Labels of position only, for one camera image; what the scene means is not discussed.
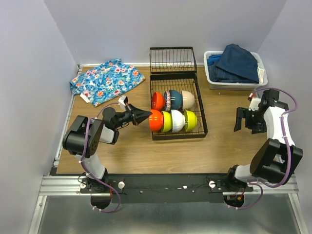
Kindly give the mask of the blue triangle pattern bowl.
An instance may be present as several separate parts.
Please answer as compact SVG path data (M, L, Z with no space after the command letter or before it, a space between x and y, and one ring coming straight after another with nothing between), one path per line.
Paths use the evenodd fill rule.
M163 95L165 104L163 110L169 112L171 110L171 95L169 91L165 91Z

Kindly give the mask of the white bowl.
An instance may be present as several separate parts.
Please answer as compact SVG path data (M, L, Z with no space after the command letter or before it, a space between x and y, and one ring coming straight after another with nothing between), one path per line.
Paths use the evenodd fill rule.
M191 109L195 104L194 95L191 92L186 91L186 90L182 90L181 94L182 94L182 98L183 98L182 110L185 111L185 110Z
M172 132L178 133L185 126L185 116L179 110L171 110Z

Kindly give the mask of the dark glazed bowl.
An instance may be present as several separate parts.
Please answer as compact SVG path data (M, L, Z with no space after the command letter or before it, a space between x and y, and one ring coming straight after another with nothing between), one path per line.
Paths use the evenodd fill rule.
M182 94L177 90L169 90L170 100L171 100L171 109L172 110L181 110L183 98Z

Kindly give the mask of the yellow-green bowl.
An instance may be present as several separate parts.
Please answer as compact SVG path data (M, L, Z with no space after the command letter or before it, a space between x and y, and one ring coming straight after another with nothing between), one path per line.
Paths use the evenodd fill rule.
M192 111L185 110L184 117L185 117L185 126L184 126L185 132L190 132L197 126L196 114Z

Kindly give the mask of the black wire dish rack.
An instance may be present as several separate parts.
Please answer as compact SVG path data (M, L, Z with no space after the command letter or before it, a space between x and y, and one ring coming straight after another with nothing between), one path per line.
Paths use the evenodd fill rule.
M170 89L189 91L195 97L195 105L191 111L195 113L198 124L190 132L181 130L178 133L152 133L153 140L176 140L204 138L208 133L205 112L198 86L197 64L193 47L165 46L150 47L150 93L163 94Z

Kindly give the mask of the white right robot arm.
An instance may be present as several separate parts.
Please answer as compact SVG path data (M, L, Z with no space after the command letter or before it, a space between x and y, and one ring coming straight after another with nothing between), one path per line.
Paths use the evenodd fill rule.
M230 191L246 188L251 183L262 183L270 188L285 185L300 160L303 150L296 147L288 126L288 115L297 110L290 109L287 103L279 100L282 92L278 88L262 88L260 98L252 92L248 108L238 107L234 131L244 126L252 134L266 133L267 140L248 165L235 165L228 170L224 179Z

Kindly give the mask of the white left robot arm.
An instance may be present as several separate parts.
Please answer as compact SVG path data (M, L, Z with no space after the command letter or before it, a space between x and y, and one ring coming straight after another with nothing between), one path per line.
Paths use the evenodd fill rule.
M103 109L101 119L76 117L63 137L62 147L78 159L96 192L102 193L110 187L107 169L98 158L98 145L114 145L119 138L119 129L130 123L137 126L151 114L127 104L124 112L117 112L113 107Z

